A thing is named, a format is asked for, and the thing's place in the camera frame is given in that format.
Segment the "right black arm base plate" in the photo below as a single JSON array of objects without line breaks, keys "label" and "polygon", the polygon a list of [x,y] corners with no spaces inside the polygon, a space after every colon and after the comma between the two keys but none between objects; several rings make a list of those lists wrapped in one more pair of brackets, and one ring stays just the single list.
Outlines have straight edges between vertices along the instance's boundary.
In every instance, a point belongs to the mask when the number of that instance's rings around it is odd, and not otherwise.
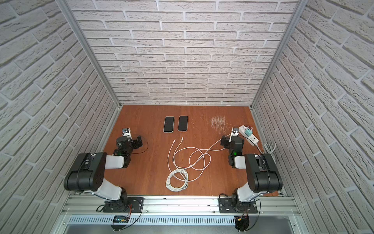
[{"label": "right black arm base plate", "polygon": [[236,197],[220,194],[218,197],[219,212],[221,214],[256,214],[257,205],[252,202],[240,202]]}]

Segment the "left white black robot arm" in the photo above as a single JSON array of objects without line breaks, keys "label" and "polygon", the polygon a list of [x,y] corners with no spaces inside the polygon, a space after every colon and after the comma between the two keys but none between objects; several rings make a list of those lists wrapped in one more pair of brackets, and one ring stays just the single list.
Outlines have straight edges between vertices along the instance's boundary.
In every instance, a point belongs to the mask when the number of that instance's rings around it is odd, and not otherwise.
[{"label": "left white black robot arm", "polygon": [[105,206],[128,207],[129,202],[124,188],[116,186],[105,179],[109,169],[127,168],[131,154],[143,146],[141,136],[133,139],[129,133],[116,140],[117,148],[113,155],[106,152],[79,154],[68,171],[63,186],[67,191],[89,193],[105,200]]}]

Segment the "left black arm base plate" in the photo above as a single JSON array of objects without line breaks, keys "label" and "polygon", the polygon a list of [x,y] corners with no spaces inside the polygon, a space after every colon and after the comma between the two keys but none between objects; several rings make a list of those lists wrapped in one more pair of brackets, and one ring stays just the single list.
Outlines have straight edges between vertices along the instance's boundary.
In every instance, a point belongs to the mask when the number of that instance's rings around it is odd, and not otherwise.
[{"label": "left black arm base plate", "polygon": [[101,211],[104,213],[141,213],[143,202],[143,197],[129,197],[124,200],[106,201]]}]

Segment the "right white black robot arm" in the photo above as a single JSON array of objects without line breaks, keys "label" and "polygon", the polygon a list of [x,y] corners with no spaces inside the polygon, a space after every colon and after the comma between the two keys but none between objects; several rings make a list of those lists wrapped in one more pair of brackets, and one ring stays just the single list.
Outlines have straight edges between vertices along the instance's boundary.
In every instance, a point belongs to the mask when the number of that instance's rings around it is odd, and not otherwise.
[{"label": "right white black robot arm", "polygon": [[255,199],[283,188],[283,181],[270,154],[243,154],[244,139],[239,136],[223,136],[221,146],[228,149],[229,165],[246,170],[247,183],[235,189],[231,196],[232,206],[244,209]]}]

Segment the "black phone pink case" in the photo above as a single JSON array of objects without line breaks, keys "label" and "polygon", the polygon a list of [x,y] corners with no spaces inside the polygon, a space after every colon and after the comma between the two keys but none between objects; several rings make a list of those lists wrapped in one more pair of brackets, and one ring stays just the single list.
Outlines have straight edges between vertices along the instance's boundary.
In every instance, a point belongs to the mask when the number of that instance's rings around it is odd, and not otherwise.
[{"label": "black phone pink case", "polygon": [[188,130],[188,122],[189,122],[188,116],[180,116],[179,122],[178,122],[178,131],[186,132]]}]

